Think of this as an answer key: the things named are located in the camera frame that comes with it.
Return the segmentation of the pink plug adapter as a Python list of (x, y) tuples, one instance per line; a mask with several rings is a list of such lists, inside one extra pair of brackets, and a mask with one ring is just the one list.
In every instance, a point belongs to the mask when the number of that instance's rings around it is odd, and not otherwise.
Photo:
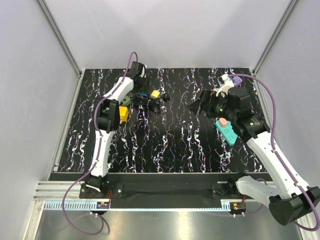
[(228, 125), (228, 121), (225, 118), (221, 117), (221, 118), (219, 118), (219, 124), (221, 127), (224, 128)]

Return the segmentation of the light blue plug adapter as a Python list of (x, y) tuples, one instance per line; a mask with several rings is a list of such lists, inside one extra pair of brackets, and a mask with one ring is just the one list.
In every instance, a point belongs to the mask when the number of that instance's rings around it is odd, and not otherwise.
[(139, 92), (139, 96), (147, 98), (149, 95), (147, 93)]

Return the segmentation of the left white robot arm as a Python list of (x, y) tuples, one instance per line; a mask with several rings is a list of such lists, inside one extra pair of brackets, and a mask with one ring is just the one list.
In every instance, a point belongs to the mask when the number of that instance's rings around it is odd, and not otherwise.
[(120, 102), (128, 93), (141, 92), (149, 85), (147, 66), (134, 61), (124, 75), (118, 78), (111, 90), (96, 101), (93, 114), (94, 151), (89, 174), (85, 178), (85, 186), (97, 198), (103, 198), (108, 193), (108, 157), (112, 138), (121, 121)]

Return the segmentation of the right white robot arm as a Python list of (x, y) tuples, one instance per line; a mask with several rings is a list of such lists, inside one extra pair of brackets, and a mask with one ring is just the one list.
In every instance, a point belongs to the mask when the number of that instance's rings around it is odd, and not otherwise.
[(232, 198), (247, 195), (268, 207), (273, 218), (286, 226), (313, 212), (320, 202), (320, 188), (311, 187), (291, 166), (275, 143), (265, 119), (253, 114), (251, 96), (242, 87), (227, 91), (203, 90), (200, 97), (188, 105), (199, 116), (217, 118), (216, 128), (223, 136), (231, 127), (254, 152), (274, 182), (274, 187), (254, 180), (245, 173), (228, 181), (227, 193)]

